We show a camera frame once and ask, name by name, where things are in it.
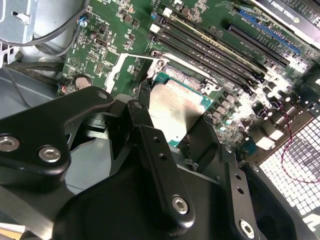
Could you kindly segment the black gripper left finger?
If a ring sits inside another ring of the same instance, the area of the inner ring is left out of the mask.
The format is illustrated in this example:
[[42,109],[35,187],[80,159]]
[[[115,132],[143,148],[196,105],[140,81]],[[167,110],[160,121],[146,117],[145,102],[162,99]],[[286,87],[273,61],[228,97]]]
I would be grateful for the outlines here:
[[195,210],[164,134],[154,128],[140,102],[129,101],[120,116],[109,113],[112,105],[108,93],[88,87],[1,120],[1,135],[19,141],[17,149],[0,154],[1,182],[39,190],[56,187],[70,166],[72,142],[82,123],[106,113],[107,123],[118,128],[113,155],[122,158],[128,150],[114,175],[140,165],[153,211],[164,218],[164,229],[187,231],[195,222]]

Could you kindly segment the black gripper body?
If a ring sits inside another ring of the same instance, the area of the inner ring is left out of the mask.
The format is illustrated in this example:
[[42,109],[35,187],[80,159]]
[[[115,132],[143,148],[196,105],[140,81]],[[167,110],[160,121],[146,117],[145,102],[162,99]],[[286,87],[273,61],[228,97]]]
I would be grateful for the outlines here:
[[[234,240],[222,190],[210,178],[180,168],[195,222],[180,240]],[[73,197],[59,213],[54,240],[171,240],[154,213],[142,167],[132,165]]]

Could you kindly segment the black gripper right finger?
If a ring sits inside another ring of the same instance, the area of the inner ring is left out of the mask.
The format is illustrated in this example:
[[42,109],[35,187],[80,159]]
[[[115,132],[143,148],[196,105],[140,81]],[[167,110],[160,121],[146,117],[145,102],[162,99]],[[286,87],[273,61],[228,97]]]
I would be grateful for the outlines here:
[[216,181],[224,239],[307,240],[309,228],[266,174],[253,162],[238,166],[236,154],[221,144],[202,115],[187,132],[198,172]]

